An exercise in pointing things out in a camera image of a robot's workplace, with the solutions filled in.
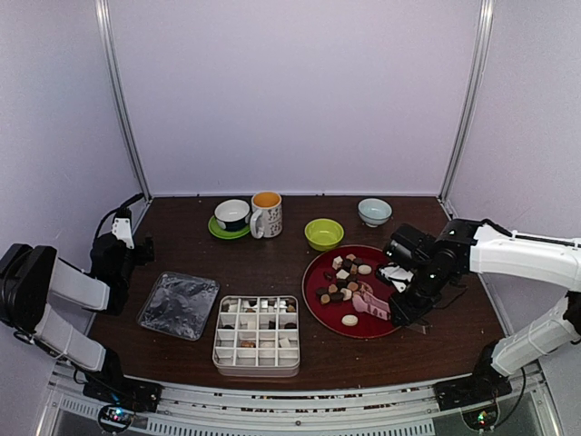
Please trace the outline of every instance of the vertical metal post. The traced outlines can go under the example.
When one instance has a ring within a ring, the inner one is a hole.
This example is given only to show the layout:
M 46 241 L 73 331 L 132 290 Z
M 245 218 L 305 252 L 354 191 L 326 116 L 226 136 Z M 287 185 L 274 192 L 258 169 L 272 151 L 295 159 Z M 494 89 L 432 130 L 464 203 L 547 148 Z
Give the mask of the vertical metal post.
M 108 0 L 96 0 L 97 22 L 99 30 L 101 31 L 101 38 L 103 40 L 103 48 L 107 65 L 109 68 L 109 76 L 111 79 L 111 86 L 113 88 L 113 97 L 115 107 L 117 109 L 117 117 L 119 125 L 123 133 L 123 139 L 127 153 L 129 154 L 129 161 L 133 168 L 137 182 L 145 195 L 145 201 L 148 203 L 152 200 L 152 195 L 147 185 L 143 166 L 137 153 L 135 146 L 135 139 L 133 137 L 133 130 L 129 122 L 129 114 L 127 113 L 127 105 L 125 97 L 123 96 L 123 89 L 121 86 L 121 76 L 119 75 L 119 65 L 117 64 L 117 56 L 115 54 L 115 46 L 113 43 L 113 30 L 111 28 L 111 19 L 109 17 L 109 2 Z
M 494 0 L 482 0 L 480 4 L 480 20 L 478 22 L 478 30 L 476 42 L 474 45 L 474 55 L 472 58 L 472 69 L 468 79 L 468 89 L 466 92 L 466 99 L 464 100 L 464 107 L 460 117 L 460 124 L 456 133 L 456 141 L 454 142 L 454 149 L 446 177 L 442 184 L 442 189 L 439 194 L 440 201 L 446 205 L 452 189 L 452 184 L 456 178 L 458 165 L 462 157 L 464 145 L 468 139 L 468 130 L 474 116 L 474 109 L 476 107 L 476 100 L 478 97 L 478 88 L 484 73 L 484 66 L 487 61 L 488 45 L 490 43 L 490 35 L 492 33 L 492 18 L 494 10 Z

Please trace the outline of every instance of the white organizer box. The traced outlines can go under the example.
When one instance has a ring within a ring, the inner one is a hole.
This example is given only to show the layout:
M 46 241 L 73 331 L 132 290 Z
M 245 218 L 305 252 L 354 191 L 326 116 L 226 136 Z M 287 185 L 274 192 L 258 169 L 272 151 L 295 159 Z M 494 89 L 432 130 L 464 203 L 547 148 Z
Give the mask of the white organizer box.
M 296 312 L 287 312 L 290 303 Z M 289 323 L 295 324 L 296 329 L 286 329 Z M 243 342 L 254 342 L 256 348 L 242 347 Z M 297 299 L 291 296 L 222 298 L 212 359 L 223 375 L 297 375 L 300 366 Z

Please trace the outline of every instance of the white wall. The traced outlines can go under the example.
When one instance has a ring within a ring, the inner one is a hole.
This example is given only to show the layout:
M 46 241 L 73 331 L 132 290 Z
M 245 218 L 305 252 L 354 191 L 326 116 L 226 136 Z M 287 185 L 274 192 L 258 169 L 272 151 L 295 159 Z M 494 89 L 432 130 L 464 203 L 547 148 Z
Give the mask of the white wall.
M 435 194 L 478 0 L 111 2 L 154 194 Z
M 0 0 L 0 254 L 49 244 L 87 268 L 101 216 L 138 192 L 94 2 Z M 88 314 L 64 308 L 77 326 Z M 32 434 L 54 362 L 0 324 L 0 423 Z
M 487 67 L 451 202 L 459 216 L 581 236 L 581 3 L 497 2 Z M 565 290 L 489 276 L 518 330 Z M 542 360 L 566 434 L 581 434 L 581 348 Z

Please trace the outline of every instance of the cup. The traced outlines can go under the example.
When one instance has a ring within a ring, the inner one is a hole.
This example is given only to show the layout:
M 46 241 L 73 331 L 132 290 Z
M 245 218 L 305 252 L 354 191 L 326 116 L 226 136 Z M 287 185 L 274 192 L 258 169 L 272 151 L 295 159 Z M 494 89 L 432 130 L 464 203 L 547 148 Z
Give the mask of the cup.
M 277 193 L 252 197 L 251 233 L 256 239 L 273 238 L 282 232 L 282 198 Z
M 242 230 L 250 220 L 251 207 L 242 200 L 228 200 L 214 209 L 216 223 L 226 232 Z

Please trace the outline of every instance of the pink brush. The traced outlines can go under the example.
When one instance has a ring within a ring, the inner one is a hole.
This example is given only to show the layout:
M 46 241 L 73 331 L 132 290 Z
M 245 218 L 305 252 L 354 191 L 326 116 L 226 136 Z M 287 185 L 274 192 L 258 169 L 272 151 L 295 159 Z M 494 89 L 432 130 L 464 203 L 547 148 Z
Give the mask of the pink brush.
M 365 312 L 385 321 L 391 319 L 389 304 L 374 297 L 369 292 L 364 292 L 361 296 L 353 296 L 352 301 L 353 307 L 357 312 Z

